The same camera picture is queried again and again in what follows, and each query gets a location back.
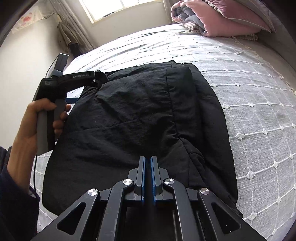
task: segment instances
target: gray curtain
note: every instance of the gray curtain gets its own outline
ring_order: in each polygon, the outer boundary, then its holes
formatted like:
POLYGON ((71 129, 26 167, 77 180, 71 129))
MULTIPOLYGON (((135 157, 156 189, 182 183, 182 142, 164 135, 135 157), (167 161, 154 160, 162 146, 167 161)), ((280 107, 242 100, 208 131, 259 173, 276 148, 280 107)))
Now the gray curtain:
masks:
POLYGON ((80 46, 83 53, 87 53, 97 48, 96 44, 87 34, 86 29, 82 26, 78 18, 65 0, 49 0, 55 12, 60 16, 61 20, 74 29, 75 33, 83 40, 84 46, 80 46))
POLYGON ((163 0, 163 4, 165 6, 165 12, 166 12, 167 17, 168 17, 168 19, 170 20, 171 23, 176 23, 176 22, 172 21, 171 8, 175 3, 179 2, 179 1, 180 0, 163 0))

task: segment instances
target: metal screw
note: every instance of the metal screw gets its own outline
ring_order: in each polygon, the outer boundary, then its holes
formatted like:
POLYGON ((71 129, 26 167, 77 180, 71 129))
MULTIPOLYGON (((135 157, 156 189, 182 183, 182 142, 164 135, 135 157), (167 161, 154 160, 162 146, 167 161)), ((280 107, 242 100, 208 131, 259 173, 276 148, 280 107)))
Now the metal screw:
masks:
POLYGON ((125 179, 125 180, 123 180, 123 184, 124 185, 130 185, 132 183, 133 183, 133 180, 131 180, 131 179, 125 179))
POLYGON ((210 191, 209 191, 209 189, 207 189, 207 188, 202 188, 202 189, 200 190, 200 193, 203 194, 203 195, 208 195, 208 194, 210 193, 210 191))
POLYGON ((95 196, 95 195, 97 195, 98 194, 98 190, 96 190, 96 189, 90 189, 89 190, 89 195, 90 196, 95 196))
POLYGON ((172 185, 174 182, 175 182, 174 179, 171 179, 171 178, 165 179, 165 184, 172 185))

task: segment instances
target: wall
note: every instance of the wall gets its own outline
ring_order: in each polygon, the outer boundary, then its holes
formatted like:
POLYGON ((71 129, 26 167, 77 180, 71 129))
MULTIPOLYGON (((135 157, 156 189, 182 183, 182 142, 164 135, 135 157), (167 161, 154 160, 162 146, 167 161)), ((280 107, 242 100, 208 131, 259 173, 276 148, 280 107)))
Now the wall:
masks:
POLYGON ((0 146, 12 145, 27 105, 60 51, 54 16, 5 39, 0 47, 0 146))
POLYGON ((86 28, 89 36, 101 46, 120 36, 170 24, 162 0, 147 2, 113 13, 92 24, 79 0, 66 0, 86 28))

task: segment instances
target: sleeve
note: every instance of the sleeve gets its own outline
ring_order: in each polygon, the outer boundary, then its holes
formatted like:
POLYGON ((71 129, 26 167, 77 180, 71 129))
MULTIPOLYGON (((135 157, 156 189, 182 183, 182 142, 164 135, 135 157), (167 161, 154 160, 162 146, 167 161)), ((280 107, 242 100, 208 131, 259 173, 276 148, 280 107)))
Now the sleeve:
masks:
POLYGON ((13 181, 5 166, 0 174, 0 218, 15 240, 29 241, 37 233, 40 197, 30 195, 13 181))

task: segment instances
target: hand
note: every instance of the hand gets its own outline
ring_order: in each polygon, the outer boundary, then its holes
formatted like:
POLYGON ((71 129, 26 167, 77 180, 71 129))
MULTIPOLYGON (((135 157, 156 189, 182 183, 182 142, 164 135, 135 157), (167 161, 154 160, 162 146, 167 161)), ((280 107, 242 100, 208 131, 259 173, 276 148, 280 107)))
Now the hand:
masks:
MULTIPOLYGON (((37 152, 37 113, 42 110, 51 111, 55 108, 56 105, 47 98, 31 102, 26 109, 13 142, 7 170, 15 183, 26 192, 29 190, 31 169, 37 152)), ((65 120, 68 117, 67 112, 70 109, 71 105, 67 104, 65 111, 60 115, 60 120, 53 122, 57 137, 62 133, 65 120)))

